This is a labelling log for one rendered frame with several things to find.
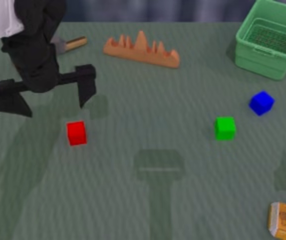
blue cube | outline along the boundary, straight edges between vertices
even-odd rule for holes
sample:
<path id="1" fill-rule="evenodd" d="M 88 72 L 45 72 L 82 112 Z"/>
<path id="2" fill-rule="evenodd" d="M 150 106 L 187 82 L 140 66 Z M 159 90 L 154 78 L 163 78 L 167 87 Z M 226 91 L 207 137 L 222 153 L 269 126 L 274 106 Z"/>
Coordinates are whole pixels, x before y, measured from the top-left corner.
<path id="1" fill-rule="evenodd" d="M 261 91 L 260 93 L 254 95 L 249 103 L 249 107 L 258 115 L 261 116 L 269 112 L 275 100 L 267 92 Z"/>

black pants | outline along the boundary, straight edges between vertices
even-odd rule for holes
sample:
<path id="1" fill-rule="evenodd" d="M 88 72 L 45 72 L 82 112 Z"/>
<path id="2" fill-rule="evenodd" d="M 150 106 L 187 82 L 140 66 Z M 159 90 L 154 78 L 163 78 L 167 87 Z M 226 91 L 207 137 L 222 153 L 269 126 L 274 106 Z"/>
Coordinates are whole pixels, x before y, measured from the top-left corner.
<path id="1" fill-rule="evenodd" d="M 59 81 L 56 53 L 50 41 L 62 21 L 65 0 L 15 0 L 17 17 L 24 31 L 2 39 L 22 81 L 35 93 L 53 89 Z"/>

dark wall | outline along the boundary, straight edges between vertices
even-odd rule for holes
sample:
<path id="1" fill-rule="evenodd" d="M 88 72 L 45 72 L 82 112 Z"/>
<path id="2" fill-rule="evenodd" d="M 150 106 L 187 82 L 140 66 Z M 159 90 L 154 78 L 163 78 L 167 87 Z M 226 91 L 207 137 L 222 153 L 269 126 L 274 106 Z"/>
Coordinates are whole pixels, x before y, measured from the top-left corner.
<path id="1" fill-rule="evenodd" d="M 254 2 L 255 0 L 67 0 L 68 11 L 64 21 L 238 22 L 245 18 Z"/>

green cube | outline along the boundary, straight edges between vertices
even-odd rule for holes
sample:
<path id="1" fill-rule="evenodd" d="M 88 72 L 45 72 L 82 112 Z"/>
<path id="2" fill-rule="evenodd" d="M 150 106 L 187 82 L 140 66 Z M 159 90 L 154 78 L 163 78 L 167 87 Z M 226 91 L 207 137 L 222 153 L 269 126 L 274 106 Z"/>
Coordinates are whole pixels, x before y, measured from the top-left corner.
<path id="1" fill-rule="evenodd" d="M 216 118 L 215 135 L 216 140 L 232 140 L 236 133 L 235 120 L 231 116 L 220 116 Z"/>

cube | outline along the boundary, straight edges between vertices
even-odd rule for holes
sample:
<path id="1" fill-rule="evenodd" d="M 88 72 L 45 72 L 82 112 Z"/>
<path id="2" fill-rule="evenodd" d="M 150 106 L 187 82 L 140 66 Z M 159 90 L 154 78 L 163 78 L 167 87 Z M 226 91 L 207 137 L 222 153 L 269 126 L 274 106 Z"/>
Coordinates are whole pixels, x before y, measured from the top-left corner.
<path id="1" fill-rule="evenodd" d="M 220 116 L 215 121 L 216 140 L 232 140 L 236 134 L 236 124 L 232 116 Z"/>
<path id="2" fill-rule="evenodd" d="M 275 100 L 267 92 L 261 91 L 254 95 L 249 103 L 249 107 L 258 115 L 261 116 L 269 112 Z"/>
<path id="3" fill-rule="evenodd" d="M 83 121 L 69 122 L 66 126 L 67 138 L 70 146 L 87 143 L 85 123 Z"/>

